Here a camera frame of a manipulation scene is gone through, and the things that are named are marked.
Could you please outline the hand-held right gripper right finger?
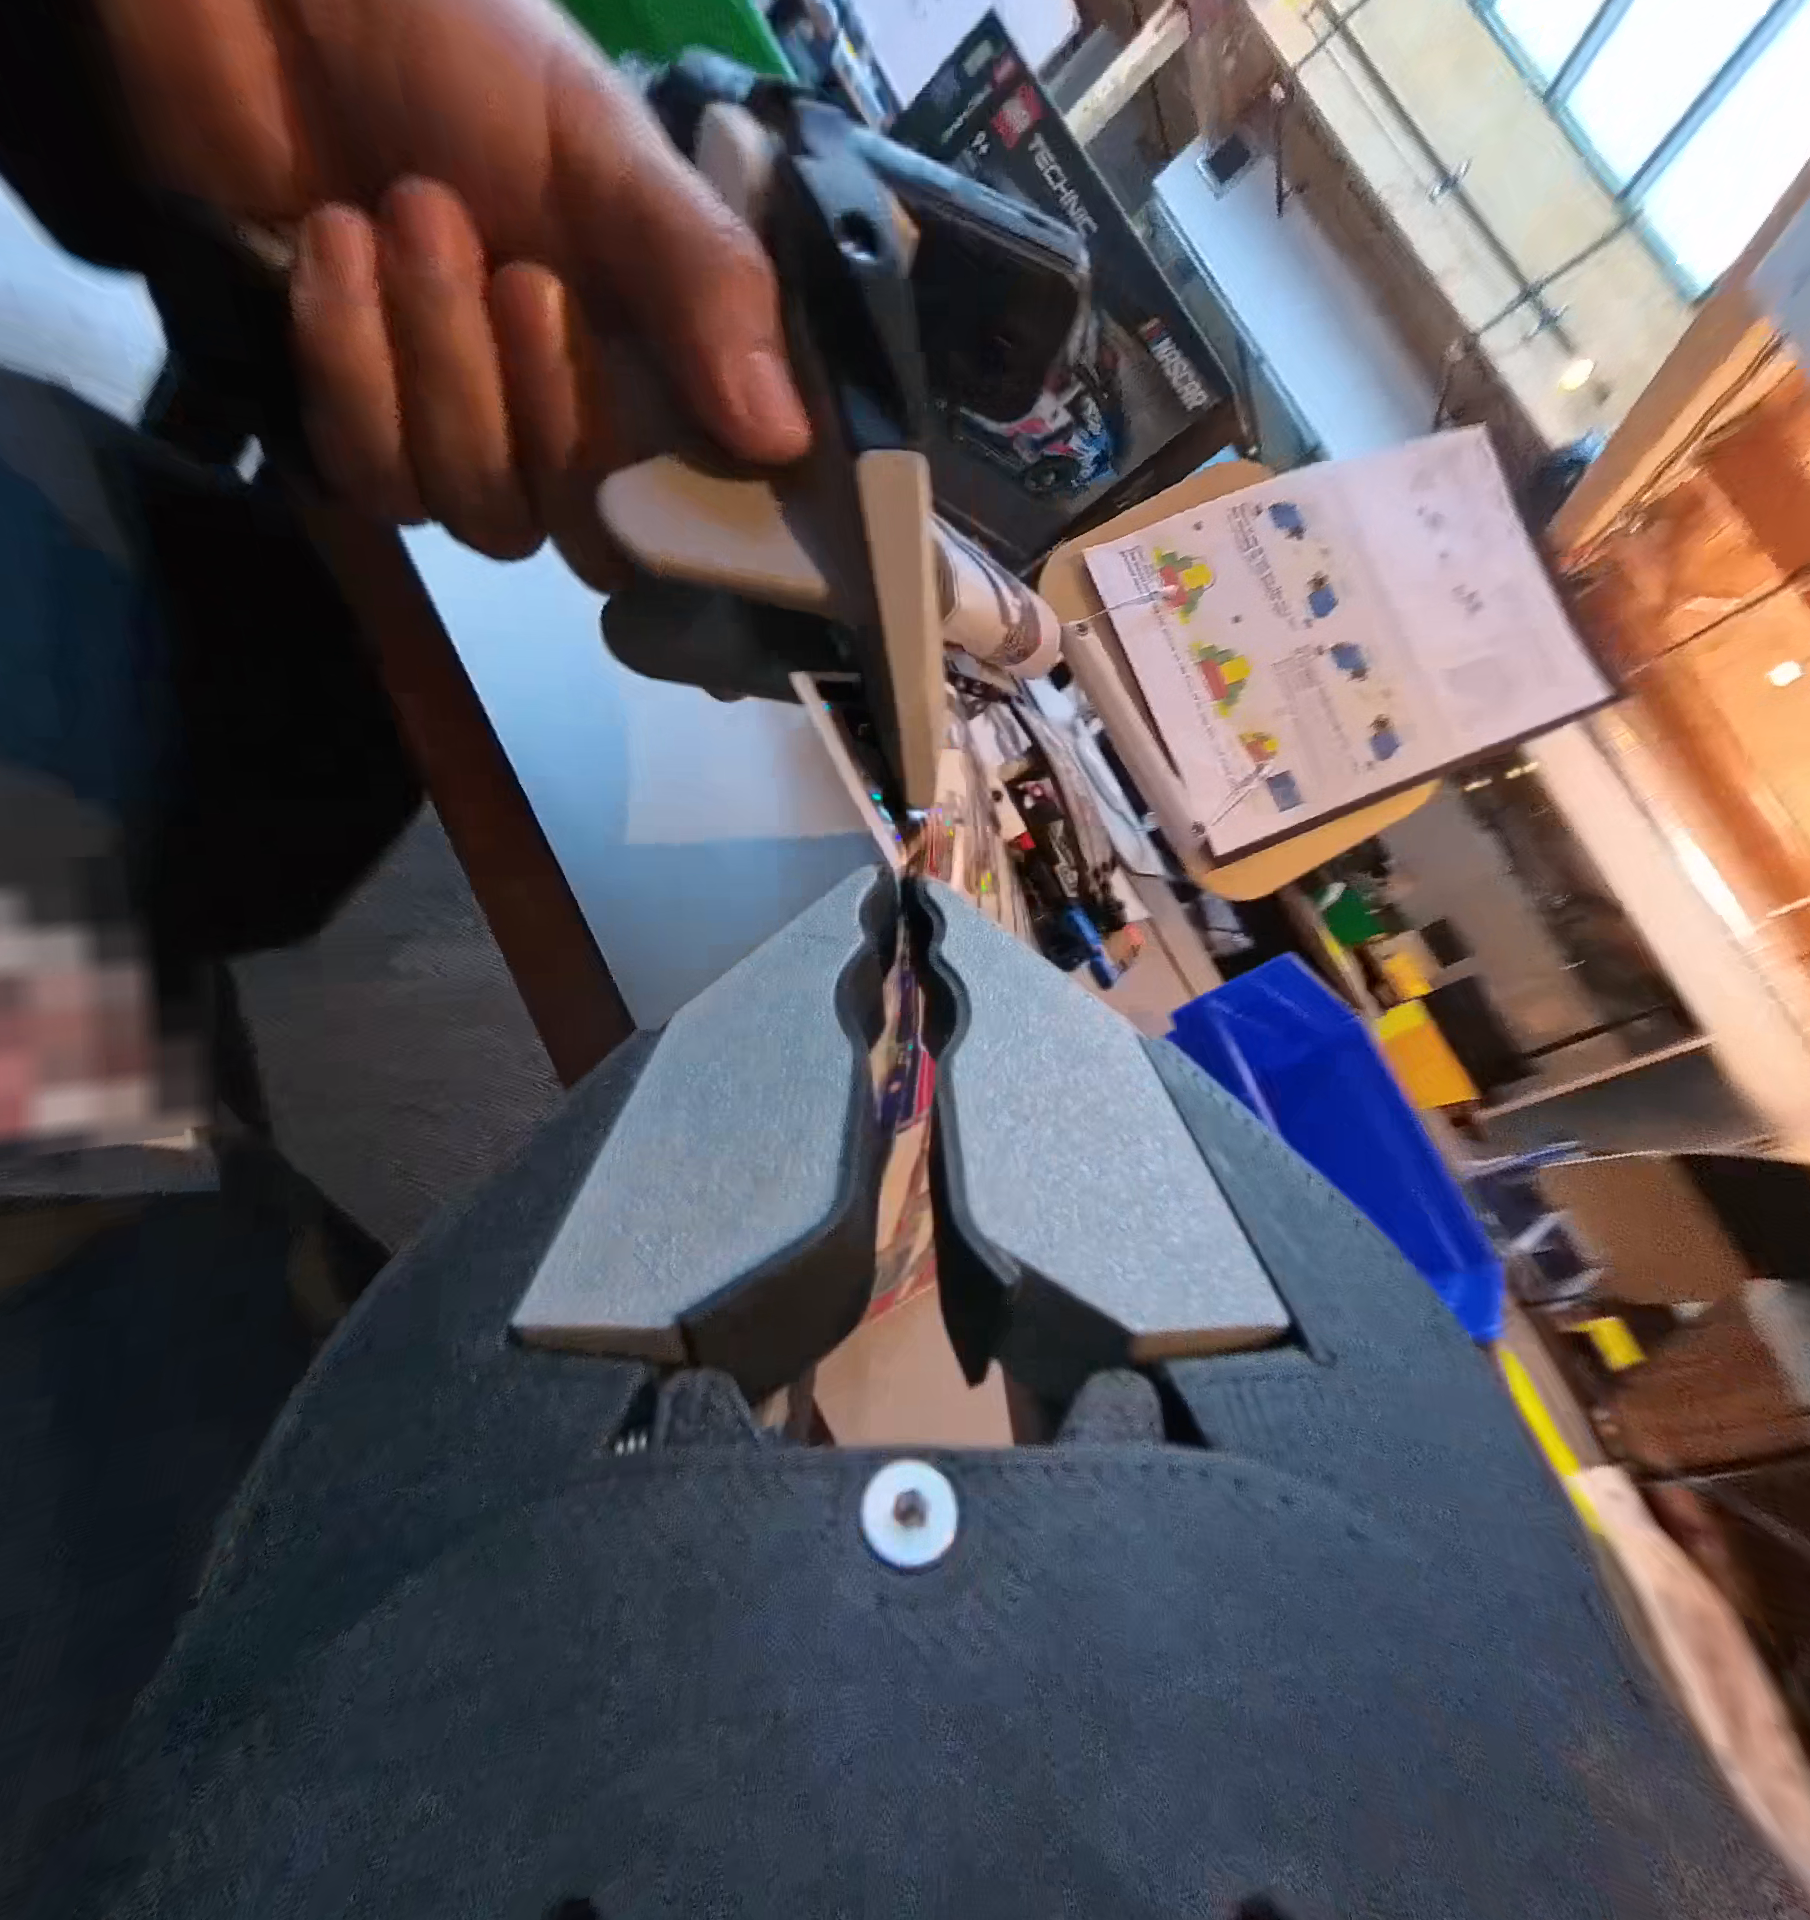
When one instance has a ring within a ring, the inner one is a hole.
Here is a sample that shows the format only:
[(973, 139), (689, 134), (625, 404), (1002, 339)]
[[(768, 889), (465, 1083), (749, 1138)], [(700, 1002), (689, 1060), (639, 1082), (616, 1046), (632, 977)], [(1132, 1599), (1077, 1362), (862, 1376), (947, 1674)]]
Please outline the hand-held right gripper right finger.
[(1146, 1035), (956, 887), (904, 894), (934, 1062), (941, 1313), (968, 1382), (1272, 1349), (1294, 1321)]

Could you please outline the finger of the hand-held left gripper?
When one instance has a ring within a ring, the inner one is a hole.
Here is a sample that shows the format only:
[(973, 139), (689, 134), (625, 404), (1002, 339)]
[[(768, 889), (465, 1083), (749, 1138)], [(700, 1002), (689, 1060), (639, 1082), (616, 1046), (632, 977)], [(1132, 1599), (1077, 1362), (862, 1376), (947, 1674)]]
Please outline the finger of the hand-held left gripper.
[(938, 796), (945, 726), (930, 467), (915, 449), (874, 448), (858, 456), (855, 488), (876, 616), (863, 665), (868, 705), (896, 796), (923, 813)]

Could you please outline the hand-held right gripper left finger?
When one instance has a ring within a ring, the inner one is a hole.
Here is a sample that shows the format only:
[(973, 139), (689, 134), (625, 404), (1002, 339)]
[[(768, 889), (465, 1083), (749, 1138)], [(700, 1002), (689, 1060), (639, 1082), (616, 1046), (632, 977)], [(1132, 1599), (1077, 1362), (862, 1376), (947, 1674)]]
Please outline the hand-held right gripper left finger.
[(862, 1321), (896, 882), (844, 877), (654, 1038), (519, 1300), (529, 1347), (730, 1376), (760, 1402)]

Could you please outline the holographic sticker sheet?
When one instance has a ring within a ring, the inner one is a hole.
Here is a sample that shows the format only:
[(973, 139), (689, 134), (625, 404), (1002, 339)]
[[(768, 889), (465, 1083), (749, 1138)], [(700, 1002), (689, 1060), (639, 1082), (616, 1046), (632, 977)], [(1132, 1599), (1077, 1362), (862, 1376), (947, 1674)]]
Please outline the holographic sticker sheet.
[(879, 860), (892, 877), (892, 933), (882, 986), (885, 1032), (872, 1046), (874, 1102), (880, 1133), (876, 1252), (865, 1326), (913, 1303), (934, 1282), (930, 1226), (930, 1141), (934, 1062), (923, 1039), (923, 1002), (910, 882), (917, 877), (919, 817), (896, 813), (885, 796), (882, 769), (859, 737), (865, 708), (848, 674), (792, 672), (792, 691), (818, 732), (825, 759), (844, 784), (852, 811), (870, 832)]

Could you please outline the toy brick race car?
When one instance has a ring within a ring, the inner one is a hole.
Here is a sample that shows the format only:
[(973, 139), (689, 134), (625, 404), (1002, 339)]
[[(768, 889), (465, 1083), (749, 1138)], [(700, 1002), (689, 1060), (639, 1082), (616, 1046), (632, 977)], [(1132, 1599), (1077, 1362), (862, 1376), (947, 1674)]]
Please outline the toy brick race car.
[(1096, 991), (1118, 988), (1149, 912), (1081, 729), (980, 670), (956, 672), (948, 689), (1015, 883), (1013, 925), (1059, 971)]

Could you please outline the person's left forearm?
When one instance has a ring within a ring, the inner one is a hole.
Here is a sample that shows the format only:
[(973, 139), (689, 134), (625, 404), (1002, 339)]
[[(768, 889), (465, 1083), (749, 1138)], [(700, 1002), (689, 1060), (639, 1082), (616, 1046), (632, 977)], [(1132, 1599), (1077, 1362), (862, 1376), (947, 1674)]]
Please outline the person's left forearm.
[(289, 281), (287, 245), (161, 183), (96, 3), (0, 2), (0, 179), (91, 266)]

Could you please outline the person's left hand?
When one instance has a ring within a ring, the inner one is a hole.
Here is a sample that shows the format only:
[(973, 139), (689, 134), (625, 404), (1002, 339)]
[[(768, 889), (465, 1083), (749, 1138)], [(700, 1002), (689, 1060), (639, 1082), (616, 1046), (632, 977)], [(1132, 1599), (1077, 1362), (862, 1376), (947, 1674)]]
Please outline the person's left hand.
[(148, 173), (287, 235), (312, 463), (367, 517), (607, 589), (652, 378), (754, 467), (812, 431), (749, 220), (555, 3), (108, 2)]

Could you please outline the open instruction booklet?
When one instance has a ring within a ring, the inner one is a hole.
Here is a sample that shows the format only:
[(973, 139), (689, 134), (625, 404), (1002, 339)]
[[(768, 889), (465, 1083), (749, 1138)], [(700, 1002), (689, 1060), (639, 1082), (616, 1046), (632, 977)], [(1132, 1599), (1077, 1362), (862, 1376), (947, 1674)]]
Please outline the open instruction booklet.
[(932, 558), (947, 648), (1013, 679), (1061, 665), (1061, 620), (1048, 601), (941, 517)]

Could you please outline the blue plastic bin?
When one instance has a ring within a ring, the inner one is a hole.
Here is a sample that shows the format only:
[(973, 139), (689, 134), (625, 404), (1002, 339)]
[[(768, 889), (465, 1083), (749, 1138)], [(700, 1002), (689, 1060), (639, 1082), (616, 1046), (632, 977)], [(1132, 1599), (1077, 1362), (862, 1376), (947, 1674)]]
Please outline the blue plastic bin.
[(1493, 1237), (1359, 1012), (1281, 954), (1175, 1009), (1167, 1038), (1353, 1203), (1481, 1347), (1502, 1336)]

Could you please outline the black toy set box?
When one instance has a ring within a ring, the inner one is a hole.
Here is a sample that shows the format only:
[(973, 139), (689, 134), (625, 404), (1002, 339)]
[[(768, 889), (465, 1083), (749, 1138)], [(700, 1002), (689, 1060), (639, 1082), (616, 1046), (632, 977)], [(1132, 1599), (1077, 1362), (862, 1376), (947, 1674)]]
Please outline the black toy set box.
[(1206, 461), (1236, 433), (1223, 359), (994, 11), (985, 11), (892, 125), (892, 137), (1033, 208), (1085, 250), (1069, 331), (1059, 297), (970, 283), (978, 375), (932, 372), (941, 513), (1015, 570), (1081, 524)]

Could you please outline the yellow storage bin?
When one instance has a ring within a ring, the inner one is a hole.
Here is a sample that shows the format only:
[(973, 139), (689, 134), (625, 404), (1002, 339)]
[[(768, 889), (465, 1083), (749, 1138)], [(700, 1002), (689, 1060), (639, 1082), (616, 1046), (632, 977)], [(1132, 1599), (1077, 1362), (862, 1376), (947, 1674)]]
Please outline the yellow storage bin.
[(1429, 995), (1376, 1012), (1373, 1039), (1414, 1108), (1450, 1111), (1478, 1102), (1478, 1086), (1439, 1028)]

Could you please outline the printed instruction sheet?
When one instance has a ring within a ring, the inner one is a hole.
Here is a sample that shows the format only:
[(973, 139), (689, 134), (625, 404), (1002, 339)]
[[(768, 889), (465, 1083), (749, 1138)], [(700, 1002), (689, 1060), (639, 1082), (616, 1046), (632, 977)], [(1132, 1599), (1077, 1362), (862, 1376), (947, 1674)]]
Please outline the printed instruction sheet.
[(1451, 426), (1108, 531), (1106, 626), (1234, 860), (1588, 717), (1617, 693), (1527, 531), (1491, 433)]

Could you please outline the person's dark clothing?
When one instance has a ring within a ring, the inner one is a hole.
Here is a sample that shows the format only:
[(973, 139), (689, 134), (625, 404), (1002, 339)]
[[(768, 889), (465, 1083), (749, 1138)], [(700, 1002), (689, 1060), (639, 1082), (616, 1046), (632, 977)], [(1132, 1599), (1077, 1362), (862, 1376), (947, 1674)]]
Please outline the person's dark clothing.
[(183, 971), (322, 931), (422, 796), (287, 500), (0, 368), (0, 880)]

